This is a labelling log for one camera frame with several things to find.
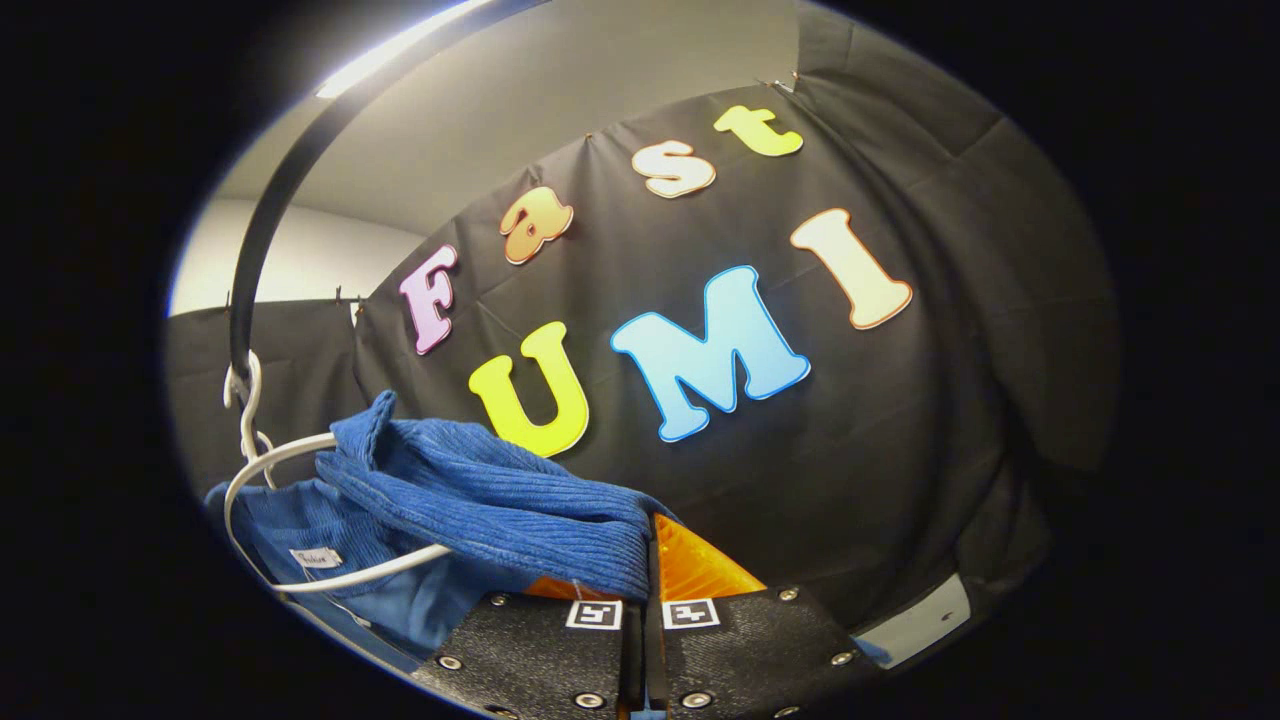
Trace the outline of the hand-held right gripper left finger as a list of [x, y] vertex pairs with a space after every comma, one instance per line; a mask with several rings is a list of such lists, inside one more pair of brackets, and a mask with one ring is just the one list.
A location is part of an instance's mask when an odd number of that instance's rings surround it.
[[637, 605], [492, 592], [412, 679], [484, 720], [631, 720], [643, 669]]

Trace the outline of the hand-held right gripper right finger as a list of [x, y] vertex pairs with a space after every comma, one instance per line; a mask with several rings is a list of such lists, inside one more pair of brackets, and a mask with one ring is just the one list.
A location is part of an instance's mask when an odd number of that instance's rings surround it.
[[685, 525], [650, 520], [645, 703], [664, 720], [826, 720], [886, 671], [801, 585], [765, 585]]

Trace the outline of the blue corduroy jacket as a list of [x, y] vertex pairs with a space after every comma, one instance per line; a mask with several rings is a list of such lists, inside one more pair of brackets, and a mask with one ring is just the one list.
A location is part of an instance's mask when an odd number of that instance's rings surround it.
[[282, 488], [228, 482], [224, 512], [275, 584], [324, 582], [426, 547], [445, 555], [371, 582], [302, 593], [300, 605], [361, 625], [408, 653], [438, 650], [488, 593], [562, 582], [572, 600], [646, 600], [650, 520], [669, 510], [639, 491], [586, 480], [475, 423], [398, 419], [396, 395], [335, 421], [314, 475]]

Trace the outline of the white plastic clothes hanger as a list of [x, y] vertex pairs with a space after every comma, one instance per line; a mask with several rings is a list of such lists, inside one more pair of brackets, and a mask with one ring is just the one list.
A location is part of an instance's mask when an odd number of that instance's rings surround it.
[[250, 375], [247, 379], [243, 379], [237, 374], [237, 370], [233, 366], [229, 366], [227, 369], [227, 378], [224, 379], [223, 386], [224, 406], [229, 407], [233, 404], [239, 405], [239, 448], [244, 457], [244, 465], [227, 487], [221, 512], [224, 530], [230, 546], [247, 562], [250, 570], [256, 574], [260, 580], [265, 582], [270, 591], [280, 594], [316, 594], [338, 591], [374, 582], [384, 577], [392, 577], [401, 571], [407, 571], [411, 568], [434, 562], [438, 559], [443, 559], [452, 553], [452, 550], [443, 544], [431, 544], [398, 559], [392, 559], [369, 569], [333, 579], [294, 584], [271, 583], [265, 571], [262, 571], [250, 557], [248, 551], [244, 550], [243, 544], [236, 537], [232, 523], [234, 501], [250, 480], [259, 475], [265, 477], [268, 470], [274, 468], [276, 464], [293, 457], [303, 456], [306, 454], [315, 454], [320, 450], [334, 448], [338, 446], [338, 441], [333, 433], [321, 433], [291, 441], [289, 443], [284, 443], [279, 447], [271, 447], [266, 451], [259, 450], [259, 441], [262, 436], [255, 429], [255, 420], [262, 401], [264, 373], [262, 364], [255, 352], [250, 352], [248, 366]]

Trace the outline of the black metal clothes rack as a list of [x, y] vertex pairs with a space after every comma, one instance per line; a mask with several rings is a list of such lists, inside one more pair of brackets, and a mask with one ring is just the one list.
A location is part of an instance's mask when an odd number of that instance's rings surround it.
[[323, 81], [329, 104], [291, 145], [269, 178], [244, 232], [230, 287], [230, 364], [236, 380], [250, 378], [253, 306], [268, 251], [294, 195], [323, 154], [374, 100], [419, 65], [457, 42], [550, 0], [462, 0], [367, 50]]

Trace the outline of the white paper sheet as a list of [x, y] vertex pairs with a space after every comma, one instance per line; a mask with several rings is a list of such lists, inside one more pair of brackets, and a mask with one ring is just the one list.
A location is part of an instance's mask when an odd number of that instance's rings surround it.
[[852, 634], [859, 650], [884, 670], [923, 655], [972, 620], [972, 603], [957, 573], [915, 603]]

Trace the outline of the black backdrop cloth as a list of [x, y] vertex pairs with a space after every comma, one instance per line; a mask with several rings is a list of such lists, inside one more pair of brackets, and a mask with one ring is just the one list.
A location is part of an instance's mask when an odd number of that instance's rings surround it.
[[[650, 496], [852, 634], [954, 573], [969, 623], [987, 615], [1106, 452], [1107, 261], [1068, 178], [996, 105], [824, 6], [797, 28], [791, 83], [580, 135], [365, 299], [255, 302], [259, 450], [392, 391], [398, 419], [480, 424]], [[166, 320], [202, 505], [244, 465], [229, 307]]]

